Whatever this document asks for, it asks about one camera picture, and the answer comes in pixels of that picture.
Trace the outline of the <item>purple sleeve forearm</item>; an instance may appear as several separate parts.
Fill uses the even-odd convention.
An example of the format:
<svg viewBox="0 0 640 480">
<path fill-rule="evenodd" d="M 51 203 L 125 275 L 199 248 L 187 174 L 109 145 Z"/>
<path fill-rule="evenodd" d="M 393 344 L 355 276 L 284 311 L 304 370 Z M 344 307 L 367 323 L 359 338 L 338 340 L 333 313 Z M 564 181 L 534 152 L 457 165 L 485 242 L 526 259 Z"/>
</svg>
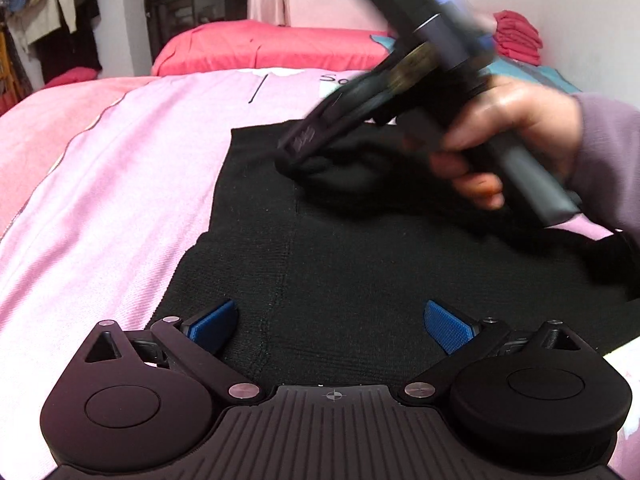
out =
<svg viewBox="0 0 640 480">
<path fill-rule="evenodd" d="M 582 145 L 570 188 L 588 216 L 639 240 L 639 111 L 604 96 L 578 93 Z"/>
</svg>

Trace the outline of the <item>right hand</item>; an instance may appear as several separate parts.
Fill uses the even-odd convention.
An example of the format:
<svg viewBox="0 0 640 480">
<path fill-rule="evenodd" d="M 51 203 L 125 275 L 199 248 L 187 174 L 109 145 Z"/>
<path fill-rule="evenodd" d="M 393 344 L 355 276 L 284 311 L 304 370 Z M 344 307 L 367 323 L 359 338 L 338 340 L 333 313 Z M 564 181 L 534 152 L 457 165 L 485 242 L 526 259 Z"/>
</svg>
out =
<svg viewBox="0 0 640 480">
<path fill-rule="evenodd" d="M 475 206 L 497 210 L 504 204 L 503 183 L 496 174 L 479 172 L 462 152 L 506 130 L 520 134 L 552 174 L 566 180 L 582 144 L 582 111 L 575 98 L 558 90 L 507 76 L 493 76 L 488 89 L 472 99 L 427 152 L 432 173 Z"/>
</svg>

